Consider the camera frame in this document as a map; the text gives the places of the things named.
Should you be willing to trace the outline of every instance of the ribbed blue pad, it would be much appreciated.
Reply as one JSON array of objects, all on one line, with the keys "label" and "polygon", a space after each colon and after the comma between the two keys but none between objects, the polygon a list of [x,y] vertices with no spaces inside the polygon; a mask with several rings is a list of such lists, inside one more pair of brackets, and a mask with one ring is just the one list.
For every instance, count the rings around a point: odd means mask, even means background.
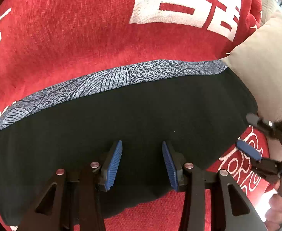
[{"label": "ribbed blue pad", "polygon": [[177,191],[178,190],[177,173],[166,142],[162,143],[162,154],[164,158],[164,163],[167,168],[170,184],[172,188],[174,188],[174,190]]},{"label": "ribbed blue pad", "polygon": [[114,184],[118,165],[120,164],[120,159],[121,159],[122,153],[123,153],[123,143],[122,143],[121,140],[119,140],[118,144],[115,148],[113,157],[111,159],[110,165],[107,169],[107,180],[105,182],[105,188],[108,191],[110,190],[110,188]]},{"label": "ribbed blue pad", "polygon": [[260,153],[256,149],[254,149],[252,146],[250,146],[248,143],[242,140],[238,140],[236,142],[236,146],[240,151],[244,152],[246,155],[248,155],[252,159],[255,159],[256,161],[260,161],[262,159],[262,156],[260,155]]}]

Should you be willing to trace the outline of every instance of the red sweater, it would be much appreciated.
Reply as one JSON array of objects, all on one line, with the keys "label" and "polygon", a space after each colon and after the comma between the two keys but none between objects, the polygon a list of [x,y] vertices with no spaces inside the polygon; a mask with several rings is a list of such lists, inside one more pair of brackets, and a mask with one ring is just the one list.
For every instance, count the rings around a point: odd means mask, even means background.
[{"label": "red sweater", "polygon": [[261,10],[261,0],[5,0],[0,115],[16,100],[95,71],[225,57],[259,27]]}]

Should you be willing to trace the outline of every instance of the red fleece fabric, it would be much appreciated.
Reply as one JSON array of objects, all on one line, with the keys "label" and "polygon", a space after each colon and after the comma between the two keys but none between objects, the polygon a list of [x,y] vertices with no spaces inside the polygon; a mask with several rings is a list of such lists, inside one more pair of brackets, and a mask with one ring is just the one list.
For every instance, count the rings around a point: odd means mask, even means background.
[{"label": "red fleece fabric", "polygon": [[[249,127],[241,136],[260,152],[263,157],[269,157],[266,137],[253,127]],[[208,171],[228,170],[246,193],[253,205],[256,205],[265,192],[268,182],[251,171],[250,160],[233,145],[216,161]],[[164,197],[127,208],[122,213],[104,220],[107,231],[178,231],[184,193],[170,191]],[[211,194],[205,191],[205,231],[211,230]],[[79,225],[74,231],[80,231]]]},{"label": "red fleece fabric", "polygon": [[261,10],[261,0],[5,0],[0,115],[16,100],[96,71],[223,58],[259,27]]}]

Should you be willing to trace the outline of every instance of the black metal bracket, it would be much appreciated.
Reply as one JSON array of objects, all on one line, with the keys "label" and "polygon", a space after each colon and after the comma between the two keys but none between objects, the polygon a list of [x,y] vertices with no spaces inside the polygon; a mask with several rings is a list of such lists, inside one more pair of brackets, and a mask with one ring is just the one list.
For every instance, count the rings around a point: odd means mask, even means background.
[{"label": "black metal bracket", "polygon": [[[73,231],[78,206],[81,231],[105,231],[99,195],[113,186],[122,155],[122,141],[113,143],[99,162],[79,171],[58,169],[23,216],[18,231]],[[79,185],[78,204],[74,191]],[[5,231],[0,223],[0,231]]]},{"label": "black metal bracket", "polygon": [[186,192],[179,231],[204,230],[205,189],[211,190],[211,231],[267,231],[245,193],[226,170],[203,171],[185,162],[170,142],[163,142],[162,152],[171,185],[178,192]]}]

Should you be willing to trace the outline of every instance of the gray patterned fabric band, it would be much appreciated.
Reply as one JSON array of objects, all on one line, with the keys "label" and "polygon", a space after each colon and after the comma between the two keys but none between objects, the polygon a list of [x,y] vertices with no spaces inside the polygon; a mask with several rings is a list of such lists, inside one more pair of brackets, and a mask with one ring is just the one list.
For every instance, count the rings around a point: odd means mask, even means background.
[{"label": "gray patterned fabric band", "polygon": [[226,64],[221,60],[199,62],[156,60],[84,75],[53,85],[16,102],[1,115],[0,130],[40,110],[82,96],[184,75],[220,74],[226,68]]}]

